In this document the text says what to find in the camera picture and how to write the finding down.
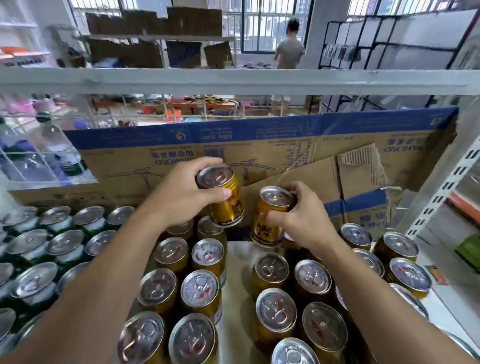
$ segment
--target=window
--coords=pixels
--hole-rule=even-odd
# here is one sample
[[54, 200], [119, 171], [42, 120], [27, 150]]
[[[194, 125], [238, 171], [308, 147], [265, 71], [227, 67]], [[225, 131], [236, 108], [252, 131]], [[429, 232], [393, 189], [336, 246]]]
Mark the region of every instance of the window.
[[[223, 11], [223, 35], [235, 37], [238, 52], [274, 53], [286, 38], [287, 23], [292, 16], [300, 22], [297, 39], [306, 45], [313, 1], [207, 0], [207, 4], [210, 9]], [[158, 16], [166, 17], [171, 0], [144, 0], [142, 4], [148, 7], [140, 9], [156, 11]], [[70, 5], [78, 27], [87, 34], [86, 12], [119, 16], [123, 9], [139, 9], [137, 0], [70, 0]]]
[[404, 15], [450, 9], [453, 0], [350, 0], [348, 19], [365, 15]]

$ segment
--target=white shorts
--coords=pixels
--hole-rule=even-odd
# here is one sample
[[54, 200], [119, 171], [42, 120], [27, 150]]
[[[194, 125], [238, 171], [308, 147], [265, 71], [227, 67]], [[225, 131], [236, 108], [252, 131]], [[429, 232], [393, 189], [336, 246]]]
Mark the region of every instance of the white shorts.
[[[283, 95], [283, 99], [286, 102], [290, 102], [290, 96], [289, 95]], [[272, 101], [280, 102], [282, 100], [282, 95], [272, 95]]]

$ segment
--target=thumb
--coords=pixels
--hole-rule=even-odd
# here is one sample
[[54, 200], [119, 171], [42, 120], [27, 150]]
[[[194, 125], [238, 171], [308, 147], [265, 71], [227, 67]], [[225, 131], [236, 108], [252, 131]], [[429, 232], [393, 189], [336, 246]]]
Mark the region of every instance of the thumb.
[[201, 190], [200, 192], [204, 205], [223, 202], [232, 196], [232, 190], [222, 187], [209, 188], [208, 190]]
[[289, 225], [291, 215], [288, 212], [268, 211], [265, 213], [265, 222], [270, 226], [280, 226], [284, 229]]

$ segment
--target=fingernail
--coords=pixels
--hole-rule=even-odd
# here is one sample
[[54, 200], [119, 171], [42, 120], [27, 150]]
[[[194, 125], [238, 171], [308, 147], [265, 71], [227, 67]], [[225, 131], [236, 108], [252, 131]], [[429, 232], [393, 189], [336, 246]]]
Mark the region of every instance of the fingernail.
[[228, 188], [222, 188], [223, 190], [223, 198], [228, 199], [230, 196], [232, 196], [232, 190]]

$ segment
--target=person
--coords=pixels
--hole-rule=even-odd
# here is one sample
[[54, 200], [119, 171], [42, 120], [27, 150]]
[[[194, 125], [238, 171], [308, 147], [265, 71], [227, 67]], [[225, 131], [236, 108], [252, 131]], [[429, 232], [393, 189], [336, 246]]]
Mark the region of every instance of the person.
[[[206, 205], [231, 196], [228, 189], [200, 190], [195, 183], [199, 171], [221, 163], [222, 159], [213, 157], [179, 163], [66, 287], [33, 334], [0, 358], [0, 364], [112, 363], [157, 237], [168, 226], [181, 224]], [[270, 211], [264, 218], [322, 257], [378, 362], [476, 363], [352, 252], [313, 191], [302, 182], [289, 188], [298, 197], [295, 208], [288, 213]]]
[[[277, 69], [282, 70], [294, 70], [297, 68], [300, 58], [305, 54], [305, 47], [297, 39], [297, 33], [299, 31], [300, 22], [297, 18], [292, 18], [287, 24], [287, 39], [280, 42], [278, 45], [274, 61], [278, 61]], [[288, 111], [290, 104], [290, 96], [284, 95], [283, 100], [287, 104], [286, 109], [283, 110], [283, 115]], [[274, 115], [280, 115], [280, 102], [282, 101], [281, 95], [272, 95], [272, 113]]]

